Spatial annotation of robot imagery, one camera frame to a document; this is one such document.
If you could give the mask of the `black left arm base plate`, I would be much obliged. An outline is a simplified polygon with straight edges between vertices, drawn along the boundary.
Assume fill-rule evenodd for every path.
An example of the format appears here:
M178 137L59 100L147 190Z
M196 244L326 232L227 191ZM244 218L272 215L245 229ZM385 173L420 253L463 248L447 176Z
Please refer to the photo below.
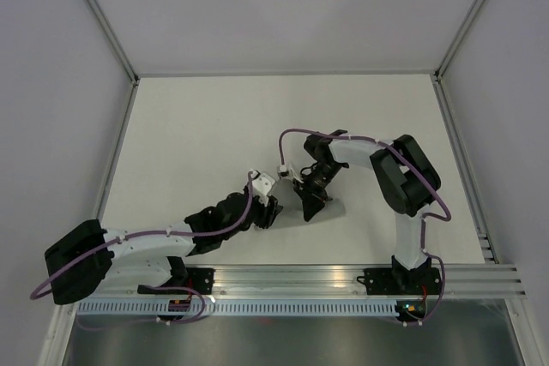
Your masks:
M214 286L214 273L212 267L187 267L173 274L171 280L175 286L188 287L202 295L210 295Z

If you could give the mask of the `grey cloth napkin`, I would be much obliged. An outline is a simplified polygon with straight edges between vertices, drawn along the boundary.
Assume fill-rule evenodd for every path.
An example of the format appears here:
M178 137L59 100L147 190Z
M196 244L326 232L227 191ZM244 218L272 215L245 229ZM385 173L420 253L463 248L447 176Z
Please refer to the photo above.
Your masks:
M260 229L256 227L258 230L297 228L306 225L325 223L346 215L346 209L343 203L338 199L333 199L321 212L315 215L311 221L305 222L301 200L294 192L293 183L289 180L279 181L275 186L272 196L278 200L279 204L283 206L283 209L270 228Z

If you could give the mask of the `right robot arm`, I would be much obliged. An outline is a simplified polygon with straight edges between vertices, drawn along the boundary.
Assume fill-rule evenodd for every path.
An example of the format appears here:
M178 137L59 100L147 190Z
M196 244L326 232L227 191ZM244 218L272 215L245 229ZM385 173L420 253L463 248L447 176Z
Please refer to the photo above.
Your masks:
M425 249L426 219L437 215L431 204L443 209L439 219L447 222L451 213L438 190L441 179L411 135L393 141L350 135L344 129L325 135L308 132L305 151L312 165L293 178L305 220L311 220L329 201L328 185L343 168L351 165L374 172L382 196L395 214L395 252L388 269L366 269L359 282L370 295L439 294L444 271L432 263L437 257Z

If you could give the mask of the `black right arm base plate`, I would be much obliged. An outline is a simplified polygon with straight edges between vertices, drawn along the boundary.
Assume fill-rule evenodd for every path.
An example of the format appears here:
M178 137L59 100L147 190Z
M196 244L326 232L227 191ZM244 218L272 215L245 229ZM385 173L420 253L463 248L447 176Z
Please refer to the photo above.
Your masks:
M397 274L389 267L367 267L363 271L362 284L368 296L438 295L442 289L442 276L435 267L420 274Z

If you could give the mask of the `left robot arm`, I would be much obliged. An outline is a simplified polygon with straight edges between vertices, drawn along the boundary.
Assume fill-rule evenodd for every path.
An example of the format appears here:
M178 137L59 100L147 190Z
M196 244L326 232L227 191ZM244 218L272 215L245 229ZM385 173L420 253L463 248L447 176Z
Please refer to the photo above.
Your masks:
M50 294L65 305L131 288L177 294L190 286L185 257L212 252L252 226L268 229L282 209L268 190L244 188L165 229L130 232L86 220L46 250L49 278L33 297Z

